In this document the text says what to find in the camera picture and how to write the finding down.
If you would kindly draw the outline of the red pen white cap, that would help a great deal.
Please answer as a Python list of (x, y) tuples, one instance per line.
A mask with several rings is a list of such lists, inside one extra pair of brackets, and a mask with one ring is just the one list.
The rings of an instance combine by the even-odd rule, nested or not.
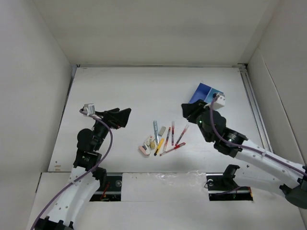
[(175, 122), (172, 121), (172, 124), (171, 124), (171, 145), (174, 146), (174, 137), (175, 137)]

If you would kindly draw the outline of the red pen thin slanted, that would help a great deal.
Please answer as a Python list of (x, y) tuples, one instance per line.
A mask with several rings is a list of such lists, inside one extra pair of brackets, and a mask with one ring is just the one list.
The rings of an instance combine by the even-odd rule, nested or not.
[(185, 128), (183, 129), (183, 131), (181, 132), (178, 140), (175, 143), (175, 146), (177, 146), (179, 144), (179, 142), (181, 141), (181, 139), (183, 138), (184, 134), (186, 133), (187, 129), (189, 128), (189, 125), (186, 125)]

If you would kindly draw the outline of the red pen clear barrel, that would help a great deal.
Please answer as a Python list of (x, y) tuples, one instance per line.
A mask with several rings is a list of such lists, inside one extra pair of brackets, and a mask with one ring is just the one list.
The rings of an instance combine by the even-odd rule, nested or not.
[(166, 136), (164, 147), (163, 147), (163, 152), (166, 151), (168, 140), (169, 140), (169, 136), (170, 136), (170, 132), (171, 132), (171, 127), (168, 128), (167, 136)]

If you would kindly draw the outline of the red gel pen capped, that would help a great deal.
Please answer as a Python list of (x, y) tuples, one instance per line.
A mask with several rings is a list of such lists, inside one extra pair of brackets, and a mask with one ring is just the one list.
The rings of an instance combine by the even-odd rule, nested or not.
[(159, 156), (163, 156), (163, 155), (165, 155), (165, 154), (167, 154), (167, 153), (170, 153), (170, 152), (172, 152), (172, 151), (174, 151), (174, 150), (177, 150), (177, 149), (179, 149), (179, 148), (181, 148), (181, 147), (183, 147), (183, 146), (185, 146), (185, 145), (186, 145), (186, 143), (185, 143), (185, 142), (182, 142), (182, 143), (180, 143), (180, 144), (174, 146), (172, 149), (169, 149), (169, 150), (167, 150), (167, 151), (162, 152), (161, 154), (159, 154)]

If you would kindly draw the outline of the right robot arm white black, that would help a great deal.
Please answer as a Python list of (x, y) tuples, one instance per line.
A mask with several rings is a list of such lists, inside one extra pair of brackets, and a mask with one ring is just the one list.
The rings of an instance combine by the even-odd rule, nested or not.
[(265, 150), (245, 135), (227, 128), (226, 119), (213, 110), (213, 106), (202, 100), (181, 105), (183, 117), (198, 126), (205, 141), (214, 143), (214, 149), (260, 170), (257, 174), (248, 167), (228, 165), (222, 176), (223, 186), (228, 189), (235, 186), (258, 188), (306, 209), (307, 167)]

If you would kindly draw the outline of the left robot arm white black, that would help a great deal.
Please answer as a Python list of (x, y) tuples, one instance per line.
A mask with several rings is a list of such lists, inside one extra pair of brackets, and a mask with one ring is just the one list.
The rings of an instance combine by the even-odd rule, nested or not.
[(94, 193), (107, 184), (106, 169), (99, 167), (107, 154), (98, 151), (107, 136), (113, 137), (113, 129), (126, 127), (131, 109), (98, 112), (90, 103), (85, 104), (80, 113), (94, 119), (95, 123), (91, 129), (78, 133), (76, 157), (68, 182), (46, 205), (53, 205), (46, 217), (39, 214), (35, 219), (33, 230), (72, 230)]

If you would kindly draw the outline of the blue two-compartment container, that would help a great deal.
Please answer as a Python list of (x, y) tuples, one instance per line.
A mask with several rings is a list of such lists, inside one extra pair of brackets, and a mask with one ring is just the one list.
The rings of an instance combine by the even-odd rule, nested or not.
[(206, 84), (200, 83), (194, 92), (193, 96), (191, 97), (189, 104), (195, 103), (198, 100), (203, 100), (206, 103), (211, 103), (214, 96), (216, 94), (223, 94), (223, 92), (212, 88)]

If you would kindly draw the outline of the grey eraser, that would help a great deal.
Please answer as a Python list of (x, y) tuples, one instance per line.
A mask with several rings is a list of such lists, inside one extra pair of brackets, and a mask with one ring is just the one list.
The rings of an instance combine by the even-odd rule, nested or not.
[(158, 133), (158, 135), (162, 136), (164, 134), (165, 130), (166, 130), (166, 127), (162, 126), (160, 131), (159, 131), (159, 133)]

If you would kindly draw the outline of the white eraser red label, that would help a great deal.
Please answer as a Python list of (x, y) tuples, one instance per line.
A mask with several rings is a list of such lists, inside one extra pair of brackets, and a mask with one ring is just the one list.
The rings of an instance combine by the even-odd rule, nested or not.
[(150, 145), (150, 143), (151, 143), (152, 141), (154, 141), (154, 140), (155, 140), (155, 137), (154, 137), (153, 135), (150, 135), (150, 136), (147, 137), (147, 139), (144, 141), (144, 143), (145, 143), (146, 145)]

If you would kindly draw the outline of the white grey correction tape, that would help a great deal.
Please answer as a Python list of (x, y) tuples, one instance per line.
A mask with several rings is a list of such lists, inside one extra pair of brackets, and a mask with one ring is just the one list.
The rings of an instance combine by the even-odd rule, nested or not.
[(150, 149), (151, 149), (151, 148), (150, 148), (150, 145), (149, 145), (149, 144), (146, 144), (146, 143), (144, 143), (144, 144), (142, 145), (142, 147), (143, 147), (144, 150), (150, 150)]

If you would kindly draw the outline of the pink white correction tape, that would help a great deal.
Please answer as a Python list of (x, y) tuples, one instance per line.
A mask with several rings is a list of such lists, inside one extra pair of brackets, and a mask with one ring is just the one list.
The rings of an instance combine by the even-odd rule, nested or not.
[(144, 157), (149, 157), (151, 154), (151, 150), (144, 150), (142, 146), (139, 146), (139, 151)]

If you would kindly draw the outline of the aluminium rail right side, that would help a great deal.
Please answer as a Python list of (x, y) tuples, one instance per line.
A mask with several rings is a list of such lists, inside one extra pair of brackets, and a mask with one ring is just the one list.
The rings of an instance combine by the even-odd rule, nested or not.
[(247, 94), (247, 98), (256, 122), (256, 126), (259, 132), (259, 136), (262, 142), (263, 147), (266, 150), (269, 150), (271, 152), (273, 152), (272, 146), (271, 146), (271, 142), (260, 112), (260, 108), (259, 105), (257, 103), (257, 99), (254, 93), (254, 90), (252, 88), (252, 84), (248, 75), (248, 70), (247, 70), (247, 66), (246, 65), (238, 65), (238, 69), (239, 69), (239, 73), (241, 75), (244, 87), (245, 87), (245, 91)]

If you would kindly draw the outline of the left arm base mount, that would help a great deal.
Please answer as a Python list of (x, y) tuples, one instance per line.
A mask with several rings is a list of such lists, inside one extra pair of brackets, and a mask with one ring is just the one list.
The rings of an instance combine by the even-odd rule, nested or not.
[(108, 174), (105, 185), (99, 187), (90, 202), (121, 201), (122, 174)]

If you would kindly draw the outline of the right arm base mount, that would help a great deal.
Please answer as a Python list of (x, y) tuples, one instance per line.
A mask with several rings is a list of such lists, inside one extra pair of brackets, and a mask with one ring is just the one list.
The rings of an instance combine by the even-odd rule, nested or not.
[(234, 181), (239, 168), (230, 164), (224, 172), (206, 173), (204, 188), (208, 190), (209, 201), (253, 201), (250, 187), (239, 186)]

